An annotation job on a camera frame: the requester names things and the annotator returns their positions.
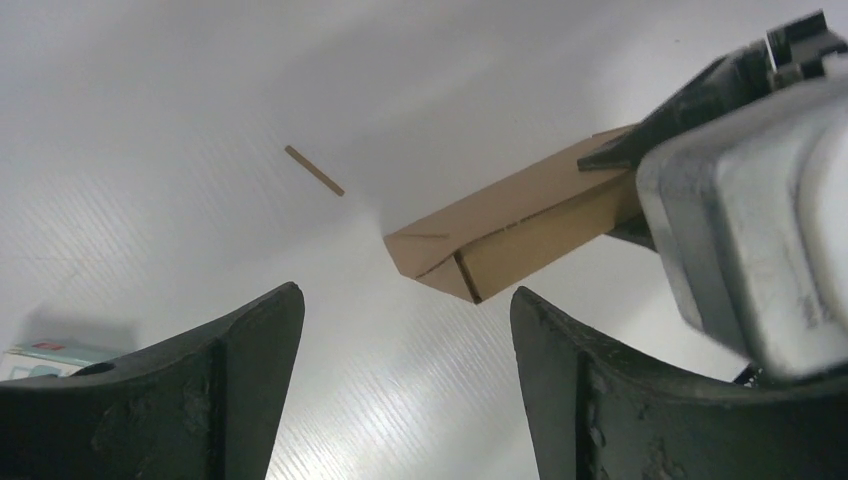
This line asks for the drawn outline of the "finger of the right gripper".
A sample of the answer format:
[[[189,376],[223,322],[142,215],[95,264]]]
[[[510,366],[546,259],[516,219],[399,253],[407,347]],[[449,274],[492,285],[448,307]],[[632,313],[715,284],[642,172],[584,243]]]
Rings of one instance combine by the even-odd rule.
[[[581,157],[578,169],[636,169],[663,142],[767,96],[771,70],[763,40],[717,58],[631,130]]]

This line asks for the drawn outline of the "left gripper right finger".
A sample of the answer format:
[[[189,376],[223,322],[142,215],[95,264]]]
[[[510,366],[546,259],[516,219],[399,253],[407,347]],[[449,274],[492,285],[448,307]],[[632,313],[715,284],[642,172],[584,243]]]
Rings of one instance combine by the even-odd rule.
[[[847,377],[723,382],[599,332],[527,288],[510,305],[543,479],[843,479]]]

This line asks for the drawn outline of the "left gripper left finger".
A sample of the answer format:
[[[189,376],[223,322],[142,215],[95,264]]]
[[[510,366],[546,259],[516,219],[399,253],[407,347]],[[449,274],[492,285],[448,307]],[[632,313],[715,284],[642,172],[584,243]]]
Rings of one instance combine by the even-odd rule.
[[[304,315],[290,282],[70,376],[3,382],[2,477],[264,478]]]

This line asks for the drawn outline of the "brown cardboard box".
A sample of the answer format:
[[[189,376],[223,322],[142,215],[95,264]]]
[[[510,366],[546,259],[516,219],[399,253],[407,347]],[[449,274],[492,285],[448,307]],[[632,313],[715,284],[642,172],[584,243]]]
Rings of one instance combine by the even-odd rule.
[[[629,130],[594,134],[385,236],[397,270],[479,304],[635,218],[633,171],[577,165]]]

